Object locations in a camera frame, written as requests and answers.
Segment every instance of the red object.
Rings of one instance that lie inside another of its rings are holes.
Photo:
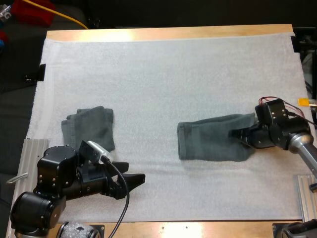
[[[4,42],[9,41],[8,37],[3,31],[0,31],[0,40],[3,40]]]
[[[34,3],[55,10],[55,5],[49,0],[31,0]],[[14,0],[11,13],[19,22],[49,27],[53,21],[54,13],[33,6],[23,0]]]

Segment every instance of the dark gray towel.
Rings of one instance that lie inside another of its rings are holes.
[[[181,160],[244,161],[254,149],[234,138],[229,131],[252,126],[254,114],[180,122],[177,126],[178,154]]]
[[[103,107],[78,109],[61,122],[64,143],[78,150],[82,140],[91,140],[108,151],[114,150],[113,110]]]

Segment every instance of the yellow cable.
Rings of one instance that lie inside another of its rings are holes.
[[[49,8],[47,8],[47,7],[44,7],[44,6],[42,6],[42,5],[38,5],[37,3],[32,2],[32,1],[29,1],[29,0],[23,0],[23,1],[29,3],[29,4],[31,4],[31,5],[33,5],[33,6],[37,6],[37,7],[41,8],[41,9],[44,9],[44,10],[46,10],[46,11],[50,11],[50,12],[56,14],[56,15],[65,17],[65,18],[67,18],[67,19],[69,19],[69,20],[71,20],[71,21],[73,21],[73,22],[76,22],[77,24],[81,25],[81,26],[84,27],[85,29],[88,29],[88,27],[85,26],[83,23],[81,23],[80,21],[78,21],[78,20],[76,20],[76,19],[74,19],[74,18],[72,18],[72,17],[70,17],[70,16],[64,15],[64,14],[58,12],[58,11],[54,11],[54,10],[49,9]]]

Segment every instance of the table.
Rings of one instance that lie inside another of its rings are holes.
[[[142,40],[167,40],[182,38],[250,36],[292,32],[291,24],[207,26],[148,29],[106,29],[48,31],[47,39],[79,42],[126,42]],[[239,222],[139,222],[122,223],[115,237],[171,238],[171,237],[213,237],[213,238],[269,238],[272,223],[296,221],[239,221]],[[115,223],[104,223],[106,236]],[[60,224],[50,231],[49,238],[55,238]]]

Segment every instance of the white foam sheet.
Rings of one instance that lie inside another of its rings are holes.
[[[63,144],[61,121],[76,109],[114,110],[117,161],[146,183],[131,192],[124,221],[301,218],[298,155],[258,150],[244,162],[180,161],[177,124],[254,110],[261,96],[306,97],[292,33],[120,43],[45,41],[44,82],[27,137]],[[302,108],[311,119],[308,108]],[[125,200],[67,202],[61,221],[115,222]]]

